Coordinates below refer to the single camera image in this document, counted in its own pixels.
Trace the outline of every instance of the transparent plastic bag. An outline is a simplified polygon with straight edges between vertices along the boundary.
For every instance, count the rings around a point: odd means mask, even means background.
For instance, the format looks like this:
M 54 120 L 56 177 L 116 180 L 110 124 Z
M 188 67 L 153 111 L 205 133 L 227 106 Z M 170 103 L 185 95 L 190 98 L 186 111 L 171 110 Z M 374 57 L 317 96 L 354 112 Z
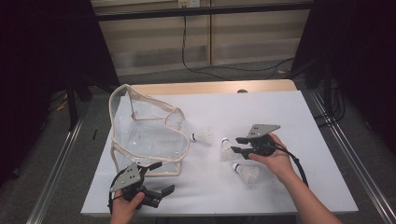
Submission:
M 117 172 L 132 161 L 142 166 L 161 161 L 163 168 L 151 175 L 178 175 L 190 148 L 189 127 L 181 109 L 123 85 L 111 94 L 109 112 L 111 157 Z

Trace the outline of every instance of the gray floor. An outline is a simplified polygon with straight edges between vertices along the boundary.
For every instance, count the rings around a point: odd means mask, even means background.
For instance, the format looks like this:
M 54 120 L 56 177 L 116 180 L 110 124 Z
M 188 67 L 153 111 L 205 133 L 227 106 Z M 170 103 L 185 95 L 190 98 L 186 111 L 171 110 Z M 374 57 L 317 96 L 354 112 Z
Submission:
M 258 69 L 276 63 L 243 63 L 233 66 Z M 284 63 L 278 67 L 278 70 L 287 71 L 290 65 L 291 62 Z M 266 79 L 270 76 L 272 76 L 271 78 L 282 78 L 285 76 L 278 72 L 274 73 L 275 69 L 260 72 L 242 72 L 226 68 L 205 71 L 230 80 Z M 221 79 L 218 77 L 203 73 L 195 74 L 185 69 L 143 76 L 120 77 L 121 83 L 128 84 L 219 80 Z M 318 115 L 319 111 L 304 86 L 304 78 L 298 77 L 295 79 L 295 83 L 298 89 L 303 92 L 313 115 Z M 88 108 L 88 110 L 82 121 L 76 142 L 71 147 L 66 165 L 60 174 L 58 187 L 51 197 L 42 220 L 43 223 L 108 223 L 106 218 L 85 217 L 79 213 L 110 129 L 107 112 L 109 94 L 95 88 L 92 88 L 92 92 L 93 99 L 89 103 L 78 101 L 79 109 Z M 20 178 L 9 180 L 0 189 L 0 223 L 26 223 L 50 176 L 60 150 L 64 146 L 68 135 L 68 122 L 67 108 L 50 113 L 45 128 L 21 166 Z M 351 145 L 356 149 L 368 173 L 394 208 L 396 207 L 396 182 L 392 180 L 396 179 L 396 157 L 390 153 L 380 136 L 365 127 L 364 122 L 359 110 L 346 98 L 346 115 L 339 121 L 339 125 Z M 344 223 L 384 223 L 344 152 L 334 139 L 331 130 L 328 127 L 323 127 L 320 130 L 360 209 L 358 213 L 338 216 Z M 140 218 L 135 223 L 152 223 L 152 221 L 153 218 Z

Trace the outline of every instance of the wall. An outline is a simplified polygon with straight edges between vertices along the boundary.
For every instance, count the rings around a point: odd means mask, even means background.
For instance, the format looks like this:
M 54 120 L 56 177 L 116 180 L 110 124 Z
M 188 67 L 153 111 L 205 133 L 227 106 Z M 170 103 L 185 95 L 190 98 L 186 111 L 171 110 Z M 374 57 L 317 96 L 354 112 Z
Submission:
M 213 0 L 212 5 L 221 7 L 279 2 Z M 201 7 L 209 4 L 210 1 L 201 1 Z M 96 7 L 94 10 L 96 13 L 107 13 L 177 7 L 177 1 L 166 1 Z M 308 13 L 309 10 L 298 10 L 188 17 L 185 61 L 188 66 L 194 67 L 293 57 Z M 101 21 L 100 26 L 119 76 L 183 67 L 183 18 Z

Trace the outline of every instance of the white shuttlecock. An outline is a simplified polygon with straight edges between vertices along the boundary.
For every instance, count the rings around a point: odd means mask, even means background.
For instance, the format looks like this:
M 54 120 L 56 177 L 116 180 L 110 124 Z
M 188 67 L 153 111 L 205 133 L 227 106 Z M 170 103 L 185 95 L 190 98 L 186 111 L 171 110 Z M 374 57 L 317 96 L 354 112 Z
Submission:
M 210 130 L 210 127 L 204 127 L 203 129 L 200 129 L 197 132 L 192 133 L 191 141 L 205 142 L 205 143 L 208 143 L 209 145 L 211 145 L 212 144 L 212 131 Z
M 228 138 L 223 138 L 221 140 L 221 160 L 222 161 L 233 161 L 238 158 L 241 158 L 241 154 L 239 153 L 234 153 L 233 150 L 231 149 L 231 142 L 228 140 Z
M 257 166 L 245 166 L 238 163 L 233 164 L 233 169 L 242 177 L 248 185 L 256 183 L 260 168 Z

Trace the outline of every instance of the human hand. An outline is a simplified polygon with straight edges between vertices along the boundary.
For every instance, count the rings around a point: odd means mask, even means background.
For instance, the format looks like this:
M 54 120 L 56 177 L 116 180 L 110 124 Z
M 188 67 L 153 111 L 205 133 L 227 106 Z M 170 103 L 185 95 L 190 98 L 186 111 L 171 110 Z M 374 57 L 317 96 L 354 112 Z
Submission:
M 280 139 L 274 133 L 269 133 L 269 135 L 273 138 L 273 140 L 280 144 L 283 148 L 286 148 Z M 268 169 L 276 175 L 277 179 L 284 183 L 291 176 L 296 175 L 291 166 L 290 157 L 287 153 L 276 150 L 274 154 L 269 157 L 260 156 L 254 153 L 248 154 L 248 156 L 254 160 L 265 164 Z
M 145 194 L 138 192 L 130 202 L 122 198 L 122 190 L 119 189 L 114 194 L 113 213 L 111 224 L 130 224 L 134 217 L 134 210 L 143 201 Z

